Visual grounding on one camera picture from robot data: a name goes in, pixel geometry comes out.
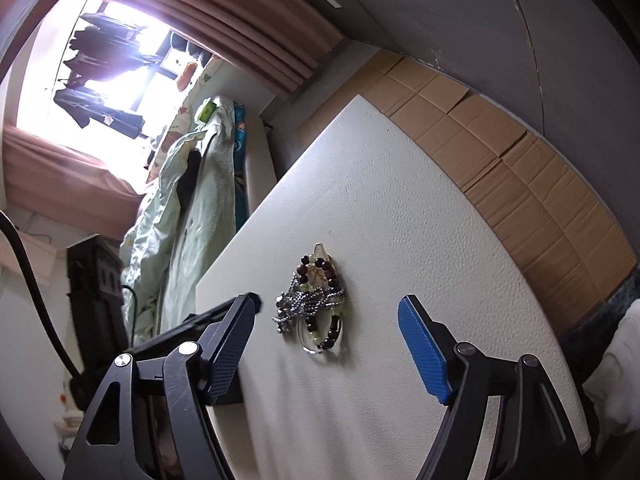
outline brown cardboard mat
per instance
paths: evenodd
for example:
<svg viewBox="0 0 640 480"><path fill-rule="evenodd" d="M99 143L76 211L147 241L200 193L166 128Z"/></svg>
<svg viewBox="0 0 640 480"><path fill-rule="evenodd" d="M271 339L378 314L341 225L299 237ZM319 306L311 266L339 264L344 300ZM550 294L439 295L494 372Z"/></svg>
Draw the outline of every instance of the brown cardboard mat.
<svg viewBox="0 0 640 480"><path fill-rule="evenodd" d="M465 193L557 334L636 264L616 221L552 147L465 86L379 51L296 130L307 147L356 95L387 115Z"/></svg>

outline metal screw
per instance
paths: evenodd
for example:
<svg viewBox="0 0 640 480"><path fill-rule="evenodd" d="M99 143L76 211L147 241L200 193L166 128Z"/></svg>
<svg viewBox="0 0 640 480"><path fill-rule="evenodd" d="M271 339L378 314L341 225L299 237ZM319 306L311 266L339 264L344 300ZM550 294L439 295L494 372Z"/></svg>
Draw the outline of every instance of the metal screw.
<svg viewBox="0 0 640 480"><path fill-rule="evenodd" d="M471 343L458 343L456 348L462 355L473 355L476 353L476 347Z"/></svg>
<svg viewBox="0 0 640 480"><path fill-rule="evenodd" d="M525 356L523 356L522 362L527 366L530 366L531 368L535 368L540 364L540 361L538 361L538 358L535 355L531 355L531 354L526 354Z"/></svg>
<svg viewBox="0 0 640 480"><path fill-rule="evenodd" d="M178 352L182 355L191 355L198 351L198 343L193 341L185 341L180 346L178 346Z"/></svg>
<svg viewBox="0 0 640 480"><path fill-rule="evenodd" d="M123 366L127 366L131 362L131 355L120 354L118 357L116 357L113 360L113 362L115 363L116 366L122 368Z"/></svg>

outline orange object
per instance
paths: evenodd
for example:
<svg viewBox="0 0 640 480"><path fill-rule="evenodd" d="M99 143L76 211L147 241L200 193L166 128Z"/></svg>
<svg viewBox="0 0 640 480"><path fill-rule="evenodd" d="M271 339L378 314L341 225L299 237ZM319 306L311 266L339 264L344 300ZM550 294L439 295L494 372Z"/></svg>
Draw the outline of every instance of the orange object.
<svg viewBox="0 0 640 480"><path fill-rule="evenodd" d="M196 62L188 62L182 73L176 78L175 85L178 87L180 92L186 90L187 86L189 86L191 78L196 73L197 67L198 64Z"/></svg>

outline curtain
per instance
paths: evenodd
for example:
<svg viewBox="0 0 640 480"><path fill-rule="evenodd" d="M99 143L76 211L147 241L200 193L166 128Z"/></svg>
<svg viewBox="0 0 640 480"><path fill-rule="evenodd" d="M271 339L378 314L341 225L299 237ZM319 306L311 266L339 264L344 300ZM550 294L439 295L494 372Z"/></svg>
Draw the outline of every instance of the curtain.
<svg viewBox="0 0 640 480"><path fill-rule="evenodd" d="M136 221L142 196L90 155L5 123L2 165L10 203L114 240Z"/></svg>
<svg viewBox="0 0 640 480"><path fill-rule="evenodd" d="M108 0L165 22L287 98L341 33L303 0Z"/></svg>

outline bracelet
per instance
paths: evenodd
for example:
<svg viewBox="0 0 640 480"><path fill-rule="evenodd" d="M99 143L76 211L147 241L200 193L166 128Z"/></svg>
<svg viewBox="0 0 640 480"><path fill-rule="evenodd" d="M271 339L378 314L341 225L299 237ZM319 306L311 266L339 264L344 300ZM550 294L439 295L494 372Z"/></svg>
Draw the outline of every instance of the bracelet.
<svg viewBox="0 0 640 480"><path fill-rule="evenodd" d="M290 333L295 327L303 349L311 354L319 354L333 348L340 337L344 289L322 244L316 245L314 254L302 256L300 262L289 290L276 298L277 316L272 319L278 325L278 333ZM331 323L324 339L319 336L316 316L321 310L331 310ZM309 348L303 341L300 333L302 319L315 349Z"/></svg>

